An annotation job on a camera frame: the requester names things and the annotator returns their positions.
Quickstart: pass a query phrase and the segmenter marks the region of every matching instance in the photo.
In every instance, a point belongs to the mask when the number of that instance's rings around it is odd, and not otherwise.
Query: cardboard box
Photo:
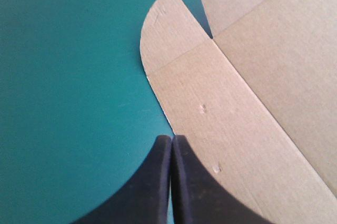
[[[175,134],[274,223],[337,221],[337,0],[157,0],[141,56]]]

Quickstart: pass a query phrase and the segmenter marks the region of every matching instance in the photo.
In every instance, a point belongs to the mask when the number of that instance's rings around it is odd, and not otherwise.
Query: teal table
[[[172,135],[139,53],[153,2],[0,0],[0,223],[77,219]]]

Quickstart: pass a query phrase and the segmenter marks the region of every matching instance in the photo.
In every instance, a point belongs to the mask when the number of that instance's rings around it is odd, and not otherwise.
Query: teal surface
[[[0,0],[0,223],[77,219],[172,135],[139,53],[153,2]]]

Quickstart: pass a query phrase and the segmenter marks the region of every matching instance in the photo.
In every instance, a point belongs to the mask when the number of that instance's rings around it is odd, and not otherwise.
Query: black object
[[[181,135],[173,139],[171,187],[175,224],[270,224],[218,184]]]
[[[169,201],[171,138],[158,136],[123,187],[74,224],[165,224]]]

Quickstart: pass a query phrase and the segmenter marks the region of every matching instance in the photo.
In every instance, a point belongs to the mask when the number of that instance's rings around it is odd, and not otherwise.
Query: crease
[[[242,81],[246,84],[246,86],[248,87],[248,89],[254,94],[254,96],[258,99],[258,101],[263,105],[263,107],[266,109],[267,113],[272,117],[272,119],[274,120],[274,122],[276,122],[276,124],[281,128],[281,130],[285,133],[285,135],[289,138],[289,142],[291,142],[294,147],[298,150],[299,155],[302,156],[304,158],[304,160],[308,163],[309,167],[313,170],[313,172],[318,176],[318,178],[320,179],[321,182],[323,182],[323,184],[325,185],[325,188],[335,197],[335,199],[337,199],[337,196],[332,192],[332,190],[330,189],[330,187],[328,186],[328,184],[323,180],[323,178],[320,176],[320,174],[318,173],[318,171],[316,170],[316,168],[312,165],[312,163],[308,160],[308,158],[304,155],[304,153],[301,151],[301,149],[297,146],[297,144],[294,142],[293,138],[290,137],[290,135],[288,134],[287,130],[285,130],[285,128],[278,122],[278,120],[276,119],[276,117],[274,116],[274,114],[267,108],[267,106],[262,102],[262,100],[260,99],[260,97],[256,94],[256,92],[251,88],[251,86],[248,84],[247,80],[239,73],[239,71],[237,70],[237,68],[234,66],[234,64],[231,62],[231,60],[226,56],[225,52],[222,51],[222,49],[218,46],[218,44],[216,43],[216,41],[213,39],[214,44],[217,46],[217,48],[221,51],[221,53],[224,55],[224,57],[228,60],[228,62],[230,63],[230,65],[232,66],[232,68],[235,70],[235,72],[238,74],[238,76],[242,79]]]
[[[199,45],[197,45],[197,46],[195,46],[195,47],[193,47],[193,48],[187,50],[186,52],[184,52],[184,53],[178,55],[178,56],[175,57],[173,60],[167,62],[166,64],[164,64],[164,65],[162,65],[162,66],[160,66],[160,67],[158,67],[157,69],[152,70],[152,71],[150,71],[149,73],[145,72],[146,76],[151,76],[152,74],[155,74],[157,71],[161,70],[162,68],[164,68],[164,67],[166,67],[166,66],[168,66],[168,65],[171,65],[173,62],[175,62],[177,59],[179,59],[179,58],[182,57],[183,55],[185,55],[185,54],[187,54],[187,53],[189,53],[189,52],[195,50],[196,48],[198,48],[198,47],[204,45],[206,42],[209,42],[209,41],[212,41],[212,42],[217,46],[217,44],[215,43],[215,41],[214,41],[213,39],[211,39],[209,36],[207,36],[207,39],[205,39],[204,41],[202,41]]]
[[[213,36],[213,40],[215,41],[215,39],[219,36],[221,36],[227,29],[229,29],[230,27],[232,27],[233,25],[235,25],[237,22],[239,22],[241,19],[243,19],[244,17],[246,17],[247,15],[249,15],[251,12],[253,12],[256,8],[260,7],[263,3],[265,3],[266,1],[269,0],[262,0],[261,2],[259,2],[258,4],[256,4],[255,6],[253,6],[248,12],[246,12],[245,14],[243,14],[241,17],[239,17],[237,20],[235,20],[234,22],[232,22],[229,26],[227,26],[226,28],[222,29],[221,31],[219,31],[217,34],[215,34]]]

